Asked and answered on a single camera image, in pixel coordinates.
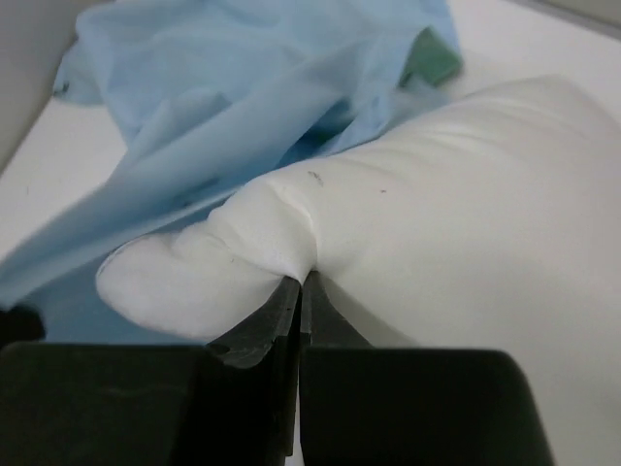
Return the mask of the white pillow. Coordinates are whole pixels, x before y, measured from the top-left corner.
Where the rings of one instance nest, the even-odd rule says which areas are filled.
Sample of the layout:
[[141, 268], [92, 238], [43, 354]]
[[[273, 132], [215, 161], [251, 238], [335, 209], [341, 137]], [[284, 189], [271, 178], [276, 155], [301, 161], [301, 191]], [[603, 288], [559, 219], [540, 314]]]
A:
[[556, 461], [619, 463], [620, 125], [578, 87], [504, 83], [261, 176], [116, 250], [96, 288], [144, 327], [208, 340], [313, 271], [369, 332], [507, 351]]

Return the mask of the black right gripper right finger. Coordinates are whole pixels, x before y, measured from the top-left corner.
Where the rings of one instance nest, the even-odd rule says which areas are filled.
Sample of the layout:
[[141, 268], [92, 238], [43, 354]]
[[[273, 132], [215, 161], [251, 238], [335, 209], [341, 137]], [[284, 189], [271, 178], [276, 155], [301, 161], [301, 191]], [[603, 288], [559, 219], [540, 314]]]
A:
[[300, 325], [303, 348], [372, 347], [333, 305], [317, 272], [311, 272], [302, 287]]

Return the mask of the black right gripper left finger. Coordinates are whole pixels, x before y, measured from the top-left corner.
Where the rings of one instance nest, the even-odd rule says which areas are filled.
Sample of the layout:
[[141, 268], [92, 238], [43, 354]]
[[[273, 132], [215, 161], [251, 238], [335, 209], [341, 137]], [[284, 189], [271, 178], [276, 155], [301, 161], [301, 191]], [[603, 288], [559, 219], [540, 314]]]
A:
[[225, 366], [246, 370], [259, 365], [295, 327], [300, 284], [290, 278], [280, 281], [268, 300], [224, 335], [206, 345], [210, 355]]

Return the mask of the light blue pillowcase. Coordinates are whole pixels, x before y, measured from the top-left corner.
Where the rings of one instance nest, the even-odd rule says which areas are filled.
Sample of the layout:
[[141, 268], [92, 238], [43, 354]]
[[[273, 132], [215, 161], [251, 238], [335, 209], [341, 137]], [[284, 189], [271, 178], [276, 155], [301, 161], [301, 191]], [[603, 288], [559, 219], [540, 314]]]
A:
[[118, 1], [76, 30], [54, 93], [106, 107], [127, 151], [1, 263], [2, 306], [33, 307], [58, 343], [174, 343], [99, 299], [110, 251], [434, 110], [461, 67], [443, 1]]

